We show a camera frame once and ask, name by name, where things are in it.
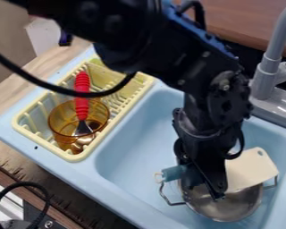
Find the sink basin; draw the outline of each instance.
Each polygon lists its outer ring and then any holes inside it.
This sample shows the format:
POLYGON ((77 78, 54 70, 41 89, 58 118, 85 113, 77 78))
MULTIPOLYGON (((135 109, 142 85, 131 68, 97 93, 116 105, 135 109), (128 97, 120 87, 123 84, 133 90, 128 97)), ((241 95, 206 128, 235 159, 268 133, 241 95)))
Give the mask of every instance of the sink basin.
MULTIPOLYGON (((176 165, 172 145, 177 135, 172 128, 172 110, 181 105, 180 93, 158 90, 97 155, 97 171, 107 181, 188 228, 263 228, 270 213, 276 211, 274 203, 286 183, 286 138, 280 131, 266 128, 269 123, 256 118, 245 122, 246 148, 261 147, 268 152, 280 171, 279 186, 264 191, 262 205, 252 216, 237 223, 213 222, 187 206, 168 206, 159 196, 159 186, 153 179, 154 172, 176 165)), ((171 200, 181 200, 176 182, 166 186, 165 194, 171 200)))
MULTIPOLYGON (((90 48, 50 81, 57 81, 93 53, 90 48)), ((261 206, 250 217, 236 223, 217 223, 187 206, 168 206, 159 196, 159 184, 154 181, 155 172, 176 165, 172 146, 177 135, 172 127, 172 110, 182 106, 180 92, 157 81, 89 157, 70 163, 46 148, 36 148, 34 141, 11 126, 15 114, 42 91, 36 89, 0 116, 0 139, 137 227, 286 229, 286 129, 256 117, 244 123, 246 147, 261 147, 268 152, 280 171, 279 185, 264 191, 261 206)), ((176 182, 168 183, 164 192, 171 201, 181 201, 176 182)))

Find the red handle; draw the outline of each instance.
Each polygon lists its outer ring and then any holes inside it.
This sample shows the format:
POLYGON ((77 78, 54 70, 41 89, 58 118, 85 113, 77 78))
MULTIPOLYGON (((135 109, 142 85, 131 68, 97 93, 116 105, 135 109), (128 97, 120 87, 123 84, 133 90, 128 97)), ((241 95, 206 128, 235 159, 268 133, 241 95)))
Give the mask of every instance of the red handle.
MULTIPOLYGON (((85 72, 80 72, 75 78, 74 88, 80 92, 89 92, 90 78, 85 72)), ((75 98, 75 110, 79 120, 84 121, 88 117, 88 99, 75 98)))

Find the wooden surface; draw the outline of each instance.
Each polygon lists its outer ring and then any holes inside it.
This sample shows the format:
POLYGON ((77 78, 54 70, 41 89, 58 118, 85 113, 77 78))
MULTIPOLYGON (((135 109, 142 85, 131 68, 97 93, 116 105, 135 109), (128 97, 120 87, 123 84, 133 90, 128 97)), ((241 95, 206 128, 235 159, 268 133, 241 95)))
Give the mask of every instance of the wooden surface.
MULTIPOLYGON (((16 181, 13 178, 11 178, 8 175, 8 173, 3 172, 2 168, 0 167, 0 185, 7 187, 13 183, 16 183, 16 181)), ((38 195, 35 195, 32 191, 24 187, 15 189, 13 193, 16 194, 19 198, 28 202, 30 205, 37 208, 38 210, 42 210, 43 207, 45 206, 45 201, 43 201, 38 195)), ((50 207, 48 209, 47 215, 52 217, 56 222, 58 222, 60 225, 63 225, 66 228, 72 228, 72 229, 82 228, 80 225, 76 224, 69 217, 67 217, 65 214, 63 214, 54 207, 50 207)))
MULTIPOLYGON (((71 59, 88 48, 87 41, 76 39, 71 47, 56 47, 34 59, 24 69, 45 80, 71 59)), ((13 74, 0 83, 0 114, 35 88, 13 74)), ((52 202, 64 214, 76 219, 85 228, 134 229, 118 216, 57 179, 35 163, 0 141, 0 166, 17 180, 37 182, 52 195, 52 202)))
POLYGON ((260 50, 266 50, 274 24, 286 7, 286 0, 201 0, 201 2, 206 10, 208 30, 220 35, 221 38, 260 50))

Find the wooden table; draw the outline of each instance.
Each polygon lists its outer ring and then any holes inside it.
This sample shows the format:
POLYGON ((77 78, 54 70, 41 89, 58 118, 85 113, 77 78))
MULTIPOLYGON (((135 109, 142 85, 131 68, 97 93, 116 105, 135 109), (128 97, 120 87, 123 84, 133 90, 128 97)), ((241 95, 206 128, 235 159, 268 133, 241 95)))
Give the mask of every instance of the wooden table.
MULTIPOLYGON (((203 0, 203 2, 207 11, 208 28, 212 32, 232 42, 257 49, 266 48, 274 22, 286 6, 286 0, 203 0)), ((72 47, 53 48, 27 64, 24 69, 45 80, 88 45, 87 41, 77 38, 72 47)), ((0 114, 34 88, 34 85, 14 74, 0 83, 0 114)), ((71 214, 72 218, 84 227, 134 228, 1 141, 0 166, 16 179, 44 185, 52 193, 52 200, 56 206, 71 214)))
POLYGON ((201 0, 207 29, 245 47, 266 50, 286 0, 201 0))

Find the red brush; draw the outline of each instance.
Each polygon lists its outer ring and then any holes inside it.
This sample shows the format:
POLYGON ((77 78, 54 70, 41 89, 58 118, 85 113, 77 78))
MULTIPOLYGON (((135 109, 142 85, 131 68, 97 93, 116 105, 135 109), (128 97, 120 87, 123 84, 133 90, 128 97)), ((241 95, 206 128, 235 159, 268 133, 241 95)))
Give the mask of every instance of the red brush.
MULTIPOLYGON (((77 74, 74 88, 80 92, 89 92, 90 88, 90 78, 85 72, 80 72, 77 74)), ((85 135, 89 134, 92 129, 86 124, 86 119, 88 118, 88 99, 87 98, 75 98, 75 109, 76 115, 79 118, 79 126, 77 127, 74 135, 85 135)))

